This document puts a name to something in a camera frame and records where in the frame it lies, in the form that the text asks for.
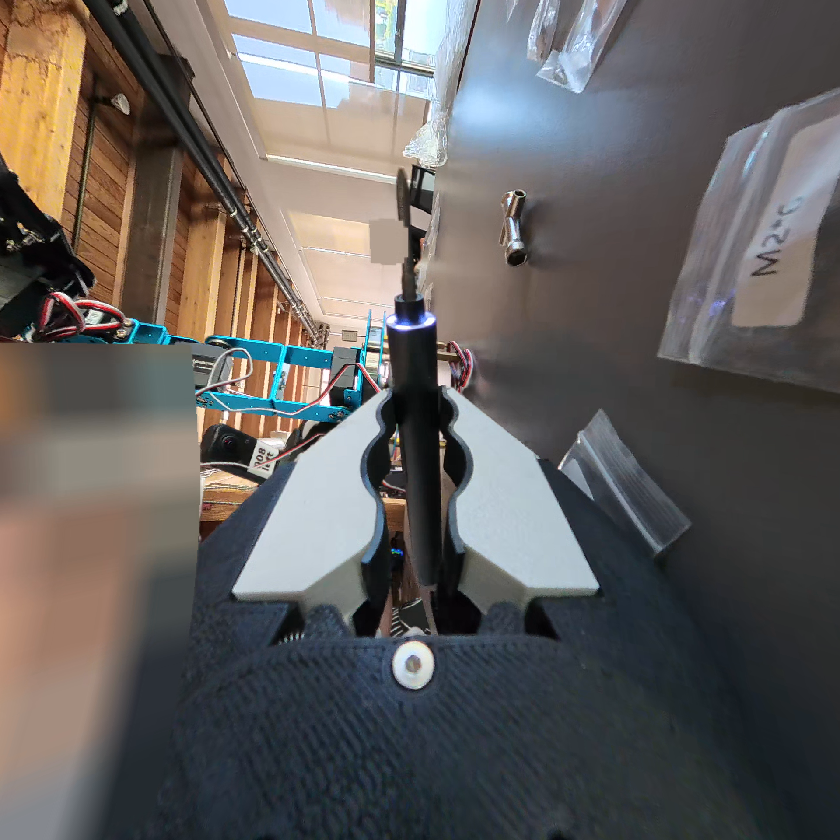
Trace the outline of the clear bag with metal parts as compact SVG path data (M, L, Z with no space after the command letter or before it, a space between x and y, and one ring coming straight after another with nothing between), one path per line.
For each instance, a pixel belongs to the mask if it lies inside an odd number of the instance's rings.
M537 78L575 94L591 81L627 1L582 1L560 47L552 48Z

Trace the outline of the large window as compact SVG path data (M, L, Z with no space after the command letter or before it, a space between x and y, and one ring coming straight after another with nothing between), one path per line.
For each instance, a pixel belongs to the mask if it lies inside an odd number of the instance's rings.
M438 1L212 2L268 161L392 173L425 124L447 27Z

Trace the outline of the small empty zip bag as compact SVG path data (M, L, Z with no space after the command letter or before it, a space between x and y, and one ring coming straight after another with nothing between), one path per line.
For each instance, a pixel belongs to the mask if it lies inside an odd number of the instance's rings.
M602 409L577 434L558 469L651 558L665 555L691 526Z

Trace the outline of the metal cross socket wrench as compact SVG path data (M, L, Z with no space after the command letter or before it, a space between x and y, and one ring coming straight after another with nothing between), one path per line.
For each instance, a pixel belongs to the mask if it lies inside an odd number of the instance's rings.
M510 267L523 266L529 258L529 249L522 235L522 217L527 194L523 190L504 193L500 206L502 223L499 246L504 252L505 262Z

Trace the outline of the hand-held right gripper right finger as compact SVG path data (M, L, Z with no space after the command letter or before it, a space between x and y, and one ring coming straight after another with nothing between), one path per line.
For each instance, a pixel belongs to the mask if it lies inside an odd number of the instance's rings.
M438 595L487 614L600 585L540 459L454 388L440 396L446 476Z

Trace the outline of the black ceiling pipe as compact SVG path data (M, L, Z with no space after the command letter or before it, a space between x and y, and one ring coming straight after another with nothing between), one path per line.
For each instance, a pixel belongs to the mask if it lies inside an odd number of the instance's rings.
M189 106L175 90L171 75L130 10L129 2L86 1L84 4L143 90L161 111L225 213L238 227L249 249L266 267L292 313L307 331L313 346L322 349L329 336L329 329L314 321L285 268L273 256L270 238L263 235L250 218L249 210L239 198L234 184L225 173Z

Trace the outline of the blue toy robot arm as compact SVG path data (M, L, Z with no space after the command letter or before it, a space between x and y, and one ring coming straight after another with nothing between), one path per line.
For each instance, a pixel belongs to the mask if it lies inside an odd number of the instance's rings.
M185 345L196 405L333 426L385 389L366 366L368 343L337 351L212 335L195 341L90 298L95 277L62 226L2 160L2 341L130 347Z

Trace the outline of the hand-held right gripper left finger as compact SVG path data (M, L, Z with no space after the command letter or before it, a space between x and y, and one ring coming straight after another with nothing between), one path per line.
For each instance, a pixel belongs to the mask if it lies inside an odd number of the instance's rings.
M376 393L291 466L232 589L239 602L334 607L374 636L391 590L391 538L379 493L391 469L393 394Z

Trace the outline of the large labelled zip bag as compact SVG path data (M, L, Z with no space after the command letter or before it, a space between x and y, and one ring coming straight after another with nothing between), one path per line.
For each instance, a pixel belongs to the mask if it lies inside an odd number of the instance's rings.
M839 90L728 137L658 357L839 391Z

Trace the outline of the crumpled clear plastic wrap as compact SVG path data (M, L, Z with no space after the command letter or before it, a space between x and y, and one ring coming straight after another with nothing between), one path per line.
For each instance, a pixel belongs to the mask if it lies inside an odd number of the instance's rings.
M475 23L478 1L447 1L443 36L434 54L432 97L425 124L403 151L406 158L435 169L448 159L448 128L455 108L459 81Z

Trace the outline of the black electric screwdriver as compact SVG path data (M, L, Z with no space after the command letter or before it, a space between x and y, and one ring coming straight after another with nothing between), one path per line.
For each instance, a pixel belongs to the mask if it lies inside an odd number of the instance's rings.
M395 421L406 478L411 555L421 585L435 586L442 560L437 321L417 292L413 260L385 321Z

